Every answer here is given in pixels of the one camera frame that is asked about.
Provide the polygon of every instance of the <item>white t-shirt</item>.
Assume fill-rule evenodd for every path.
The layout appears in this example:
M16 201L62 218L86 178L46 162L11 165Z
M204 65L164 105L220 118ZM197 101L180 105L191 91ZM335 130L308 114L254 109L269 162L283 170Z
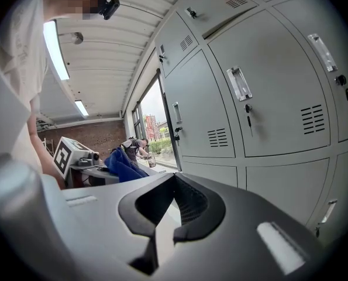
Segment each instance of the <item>white t-shirt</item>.
M0 27L0 70L4 81L29 111L30 101L38 99L41 92L47 67L43 24L43 0L20 0ZM27 124L18 136L12 157L42 173Z

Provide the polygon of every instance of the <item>ceiling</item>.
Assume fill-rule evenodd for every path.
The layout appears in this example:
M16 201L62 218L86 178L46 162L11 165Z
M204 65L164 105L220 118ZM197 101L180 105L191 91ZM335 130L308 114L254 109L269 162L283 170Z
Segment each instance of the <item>ceiling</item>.
M42 115L56 124L83 120L73 103L82 100L90 118L118 116L148 41L176 2L120 0L110 20L57 20L58 33L65 34L59 38L70 79L60 86L53 73L47 73ZM73 44L68 35L72 32L81 32L83 43Z

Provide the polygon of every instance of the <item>person in background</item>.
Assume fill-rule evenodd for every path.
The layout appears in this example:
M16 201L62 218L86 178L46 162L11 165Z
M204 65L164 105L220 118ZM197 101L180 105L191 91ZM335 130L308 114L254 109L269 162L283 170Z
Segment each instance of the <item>person in background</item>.
M106 0L18 0L0 27L0 72L21 103L31 111L12 151L37 172L56 178L64 189L64 180L54 167L53 158L37 135L38 94L47 70L43 25L55 18L99 13Z
M139 167L137 163L137 157L139 158L149 158L150 155L147 153L144 148L148 145L148 140L143 139L129 139L126 142L122 143L122 146L125 148L125 152L128 158L133 162L134 165Z

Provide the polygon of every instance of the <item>ceiling light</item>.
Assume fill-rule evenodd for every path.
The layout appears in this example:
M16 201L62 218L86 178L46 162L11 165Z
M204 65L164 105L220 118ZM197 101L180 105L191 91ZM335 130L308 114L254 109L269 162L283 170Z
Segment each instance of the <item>ceiling light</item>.
M83 115L88 116L88 112L87 112L87 110L85 109L84 104L82 103L81 100L76 100L76 101L75 101L75 104L76 104L76 106L79 108L80 112L81 112Z
M70 79L59 46L56 21L49 21L44 24L44 38L50 58L57 70L58 76L61 80Z

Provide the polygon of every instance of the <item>blue cloth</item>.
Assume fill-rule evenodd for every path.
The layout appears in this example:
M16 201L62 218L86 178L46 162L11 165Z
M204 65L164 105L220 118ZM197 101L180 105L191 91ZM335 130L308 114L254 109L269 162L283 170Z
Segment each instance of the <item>blue cloth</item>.
M110 173L119 176L119 182L126 182L149 176L142 169L135 166L128 158L126 152L120 147L111 153L104 162Z

